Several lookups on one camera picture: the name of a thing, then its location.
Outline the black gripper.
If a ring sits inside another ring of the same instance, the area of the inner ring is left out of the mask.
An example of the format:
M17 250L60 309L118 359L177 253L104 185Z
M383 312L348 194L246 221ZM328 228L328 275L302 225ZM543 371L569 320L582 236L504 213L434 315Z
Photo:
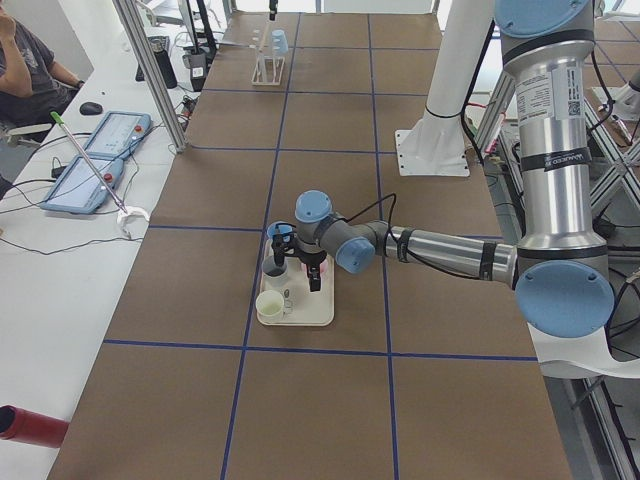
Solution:
M324 250L321 250L315 244L310 244L300 239L297 234L297 227L290 234L289 240L284 241L281 235L276 235L271 240L274 262L276 265L284 265L286 257L298 258L307 265L307 278L309 289L311 292L319 292L321 290L321 263L327 257Z

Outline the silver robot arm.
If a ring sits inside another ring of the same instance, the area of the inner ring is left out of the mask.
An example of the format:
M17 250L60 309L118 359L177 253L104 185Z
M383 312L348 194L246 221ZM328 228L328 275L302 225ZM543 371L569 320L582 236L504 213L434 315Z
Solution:
M514 246L387 221L353 225L329 197L311 190L296 202L296 226L271 230L277 265L302 261L312 290L332 257L350 273L375 256L419 263L513 288L526 321L560 338L603 327L614 309L605 241L592 228L590 151L582 67L594 47L589 1L456 1L448 18L423 117L397 134L404 175L460 174L465 166L464 107L494 32L515 83L526 230Z

